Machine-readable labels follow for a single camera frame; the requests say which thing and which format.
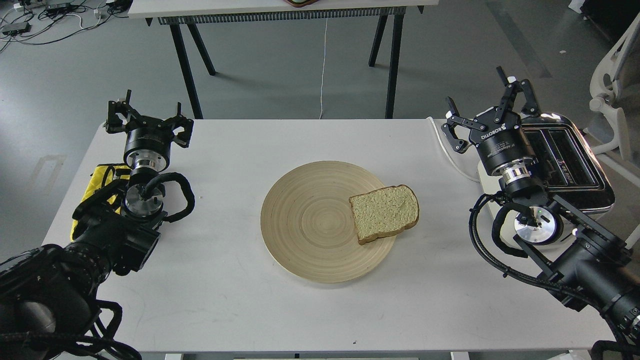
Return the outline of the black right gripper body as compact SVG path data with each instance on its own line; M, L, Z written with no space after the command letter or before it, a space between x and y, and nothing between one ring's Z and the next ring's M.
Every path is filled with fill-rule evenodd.
M534 162L535 152L526 138L521 117L505 112L503 122L496 123L496 112L482 112L475 117L486 130L473 130L473 143L486 174L498 176L499 168L514 161Z

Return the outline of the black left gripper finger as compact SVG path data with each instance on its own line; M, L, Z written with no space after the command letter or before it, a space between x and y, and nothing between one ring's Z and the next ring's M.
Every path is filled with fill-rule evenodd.
M182 103L176 104L176 114L167 119L167 128L171 133L171 141L181 148L189 148L194 131L194 120L182 113Z
M141 114L130 105L131 90L124 98L110 100L107 103L107 118L104 123L106 133L130 133L142 127Z

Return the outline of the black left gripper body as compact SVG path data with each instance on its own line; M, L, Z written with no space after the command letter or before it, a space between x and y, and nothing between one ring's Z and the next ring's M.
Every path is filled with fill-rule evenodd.
M174 127L163 120L145 118L131 120L125 126L126 143L123 160L131 169L148 167L167 169Z

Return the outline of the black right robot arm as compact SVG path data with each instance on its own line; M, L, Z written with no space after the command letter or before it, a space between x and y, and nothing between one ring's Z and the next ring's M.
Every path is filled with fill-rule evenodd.
M566 308L593 308L612 341L590 355L639 358L639 278L627 265L631 247L594 219L610 210L613 189L580 130L541 110L528 79L496 69L503 95L471 118L452 98L441 126L452 150L473 148L498 189L470 209L468 230L478 254L503 277L544 289Z

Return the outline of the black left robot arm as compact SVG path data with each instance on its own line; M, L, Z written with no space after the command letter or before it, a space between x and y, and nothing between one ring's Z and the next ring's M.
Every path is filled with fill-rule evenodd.
M113 180L75 209L71 242L44 244L1 264L1 358L51 360L61 353L106 360L139 360L115 339L122 307L99 300L110 274L141 270L156 247L163 223L176 223L195 208L183 174L167 172L170 148L190 145L194 121L182 114L161 119L140 114L130 95L110 101L104 124L125 133L123 164Z

